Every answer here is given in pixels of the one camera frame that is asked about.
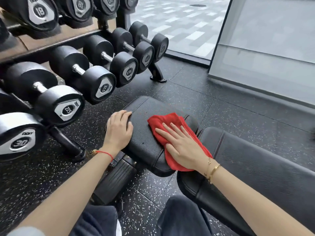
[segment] rubber gym floor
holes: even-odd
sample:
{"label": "rubber gym floor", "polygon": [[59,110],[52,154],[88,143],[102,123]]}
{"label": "rubber gym floor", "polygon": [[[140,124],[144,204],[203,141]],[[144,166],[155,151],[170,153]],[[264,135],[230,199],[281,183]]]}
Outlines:
{"label": "rubber gym floor", "polygon": [[[206,126],[222,128],[266,150],[315,171],[315,110],[210,80],[207,69],[164,57],[158,63],[167,83],[150,80],[147,70],[91,106],[63,129],[88,151],[101,146],[104,125],[115,111],[140,95],[152,96],[190,113]],[[0,165],[0,235],[51,194],[86,161],[71,163],[48,139],[37,152]],[[123,235],[154,235],[156,221],[171,195],[181,194],[176,174],[160,178],[140,172],[123,194]],[[214,235],[236,235],[209,215]]]}

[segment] manhole cover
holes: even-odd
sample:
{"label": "manhole cover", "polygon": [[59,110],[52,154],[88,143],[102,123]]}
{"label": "manhole cover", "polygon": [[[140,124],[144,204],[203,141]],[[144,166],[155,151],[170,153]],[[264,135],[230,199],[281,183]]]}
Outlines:
{"label": "manhole cover", "polygon": [[202,5],[202,4],[192,4],[190,6],[192,6],[192,7],[206,7],[206,5]]}

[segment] red string bracelet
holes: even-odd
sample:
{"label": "red string bracelet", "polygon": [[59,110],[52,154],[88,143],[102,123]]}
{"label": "red string bracelet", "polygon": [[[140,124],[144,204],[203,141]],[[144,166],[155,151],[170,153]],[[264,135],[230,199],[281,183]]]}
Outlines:
{"label": "red string bracelet", "polygon": [[108,152],[98,151],[98,150],[93,150],[92,151],[93,156],[95,156],[98,153],[105,153],[105,154],[109,155],[111,157],[111,159],[112,159],[111,162],[114,160],[113,156],[111,154],[109,154]]}

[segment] red towel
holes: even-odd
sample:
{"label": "red towel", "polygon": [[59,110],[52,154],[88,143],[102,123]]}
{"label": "red towel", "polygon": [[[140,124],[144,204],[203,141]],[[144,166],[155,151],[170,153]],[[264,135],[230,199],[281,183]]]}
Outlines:
{"label": "red towel", "polygon": [[199,141],[195,133],[188,127],[188,125],[185,123],[185,120],[183,117],[179,117],[176,113],[167,114],[165,116],[158,116],[154,115],[151,118],[148,119],[148,123],[151,127],[152,133],[155,136],[155,138],[164,146],[165,150],[165,159],[167,164],[170,166],[173,170],[179,170],[179,171],[192,171],[191,169],[187,169],[180,164],[178,164],[174,158],[171,156],[171,154],[166,150],[165,146],[167,143],[170,143],[168,140],[163,138],[161,135],[157,134],[155,131],[155,128],[162,129],[163,131],[168,132],[162,125],[162,123],[165,123],[167,126],[172,128],[170,126],[170,123],[175,124],[180,129],[180,126],[183,126],[186,131],[189,133],[189,135],[195,140],[196,143],[202,148],[203,152],[208,156],[212,158],[211,153],[207,150],[206,147],[203,146],[203,144]]}

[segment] dumbbell handle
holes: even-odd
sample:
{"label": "dumbbell handle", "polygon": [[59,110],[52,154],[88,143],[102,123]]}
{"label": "dumbbell handle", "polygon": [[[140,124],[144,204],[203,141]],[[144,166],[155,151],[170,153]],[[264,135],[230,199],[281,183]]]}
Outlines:
{"label": "dumbbell handle", "polygon": [[132,52],[135,51],[135,48],[129,45],[127,42],[124,42],[124,48]]}
{"label": "dumbbell handle", "polygon": [[40,93],[44,93],[47,88],[42,84],[42,82],[33,83],[33,87],[36,88]]}
{"label": "dumbbell handle", "polygon": [[78,64],[74,64],[72,66],[72,70],[74,72],[77,72],[79,75],[83,75],[85,73],[85,70],[83,68],[81,68]]}
{"label": "dumbbell handle", "polygon": [[101,54],[101,58],[107,60],[109,63],[112,63],[113,57],[109,56],[105,51],[103,51]]}
{"label": "dumbbell handle", "polygon": [[144,40],[145,42],[149,44],[151,43],[151,41],[148,38],[146,38],[143,34],[140,35],[140,40]]}

